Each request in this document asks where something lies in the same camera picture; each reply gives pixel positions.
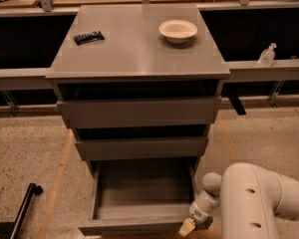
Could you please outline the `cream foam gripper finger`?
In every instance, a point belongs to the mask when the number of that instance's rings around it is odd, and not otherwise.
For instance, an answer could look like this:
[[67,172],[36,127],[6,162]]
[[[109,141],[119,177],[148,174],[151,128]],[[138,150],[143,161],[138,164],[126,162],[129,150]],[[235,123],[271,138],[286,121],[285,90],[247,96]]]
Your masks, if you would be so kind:
[[187,236],[192,232],[196,227],[195,221],[193,218],[186,218],[178,230],[178,234],[182,237]]

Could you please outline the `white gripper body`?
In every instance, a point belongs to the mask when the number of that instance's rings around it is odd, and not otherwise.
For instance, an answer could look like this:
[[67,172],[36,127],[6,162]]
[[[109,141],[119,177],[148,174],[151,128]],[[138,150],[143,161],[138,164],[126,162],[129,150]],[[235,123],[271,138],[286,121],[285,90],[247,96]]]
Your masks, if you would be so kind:
[[219,197],[202,190],[189,206],[189,217],[195,223],[203,223],[211,216],[213,208],[219,205]]

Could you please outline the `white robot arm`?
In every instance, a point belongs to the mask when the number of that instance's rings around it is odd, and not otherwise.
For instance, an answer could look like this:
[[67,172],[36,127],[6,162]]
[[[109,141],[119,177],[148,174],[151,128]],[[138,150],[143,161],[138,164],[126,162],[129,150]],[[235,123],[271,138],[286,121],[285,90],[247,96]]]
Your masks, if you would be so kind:
[[188,235],[220,208],[222,239],[279,239],[275,219],[299,221],[299,181],[238,162],[224,173],[209,172],[178,233]]

